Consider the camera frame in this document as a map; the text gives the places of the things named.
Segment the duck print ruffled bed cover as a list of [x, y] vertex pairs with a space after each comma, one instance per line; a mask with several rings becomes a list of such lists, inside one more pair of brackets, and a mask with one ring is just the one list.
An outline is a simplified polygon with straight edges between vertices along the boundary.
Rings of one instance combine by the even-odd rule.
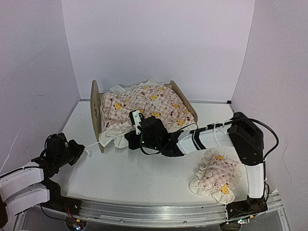
[[151, 78], [130, 87], [116, 85], [101, 96], [99, 143], [104, 149], [111, 142], [116, 148], [128, 146], [124, 135], [135, 129], [129, 118], [129, 113], [134, 110], [140, 110], [144, 117], [160, 119], [168, 132], [189, 129], [195, 123], [182, 100], [165, 83], [157, 83]]

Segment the wooden pet bed frame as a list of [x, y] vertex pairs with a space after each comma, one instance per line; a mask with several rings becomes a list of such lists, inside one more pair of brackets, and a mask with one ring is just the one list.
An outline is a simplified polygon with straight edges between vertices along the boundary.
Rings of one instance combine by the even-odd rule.
[[[177, 86], [175, 81], [171, 80], [169, 84], [165, 84], [166, 87], [172, 89], [182, 100], [183, 104], [187, 107], [189, 112], [194, 117], [194, 122], [197, 123], [198, 121], [198, 115], [191, 103], [188, 101], [186, 96], [183, 94], [181, 89]], [[98, 142], [99, 150], [101, 153], [104, 153], [104, 147], [99, 143], [99, 135], [102, 132], [102, 117], [101, 117], [101, 96], [103, 93], [100, 93], [98, 83], [96, 80], [92, 81], [91, 84], [91, 93], [90, 93], [90, 112], [91, 112], [91, 119], [92, 119], [92, 125], [94, 129], [94, 134], [96, 137], [96, 140]]]

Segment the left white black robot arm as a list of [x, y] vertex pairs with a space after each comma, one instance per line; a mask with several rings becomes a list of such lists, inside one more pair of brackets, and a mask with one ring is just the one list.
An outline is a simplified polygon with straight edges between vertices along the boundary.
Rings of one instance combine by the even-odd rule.
[[9, 219], [36, 205], [78, 215], [81, 201], [63, 196], [61, 186], [51, 178], [65, 165], [73, 166], [85, 151], [75, 140], [63, 133], [50, 135], [39, 157], [0, 177], [0, 226]]

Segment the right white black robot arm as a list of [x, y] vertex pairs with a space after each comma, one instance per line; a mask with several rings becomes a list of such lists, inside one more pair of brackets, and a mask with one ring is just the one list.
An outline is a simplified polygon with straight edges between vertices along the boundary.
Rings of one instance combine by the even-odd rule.
[[125, 139], [132, 150], [144, 151], [148, 148], [155, 154], [179, 157], [210, 148], [234, 147], [246, 169], [248, 196], [244, 201], [228, 206], [229, 218], [256, 215], [267, 210], [267, 199], [264, 197], [264, 188], [268, 186], [265, 171], [267, 155], [263, 153], [264, 135], [259, 126], [273, 132], [268, 125], [237, 112], [226, 122], [169, 133], [162, 121], [154, 116], [143, 118], [141, 113], [133, 111], [130, 119], [135, 131], [125, 134]]

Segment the duck print ruffled pillow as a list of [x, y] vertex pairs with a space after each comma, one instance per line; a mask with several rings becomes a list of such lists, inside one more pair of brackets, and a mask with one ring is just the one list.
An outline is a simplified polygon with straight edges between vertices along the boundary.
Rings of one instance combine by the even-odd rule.
[[227, 157], [217, 148], [207, 149], [202, 164], [189, 183], [189, 189], [195, 195], [208, 196], [228, 205], [235, 200], [233, 190], [241, 180], [242, 169], [240, 161]]

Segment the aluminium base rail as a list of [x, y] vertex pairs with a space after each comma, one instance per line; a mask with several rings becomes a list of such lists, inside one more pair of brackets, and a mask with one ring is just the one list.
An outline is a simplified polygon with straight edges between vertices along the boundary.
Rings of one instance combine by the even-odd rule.
[[86, 231], [111, 226], [139, 229], [188, 229], [230, 231], [288, 231], [289, 223], [277, 190], [270, 193], [267, 206], [245, 213], [241, 208], [218, 203], [199, 205], [121, 205], [93, 200], [79, 200], [69, 210], [41, 209], [35, 206], [20, 214], [15, 231], [76, 230], [77, 219]]

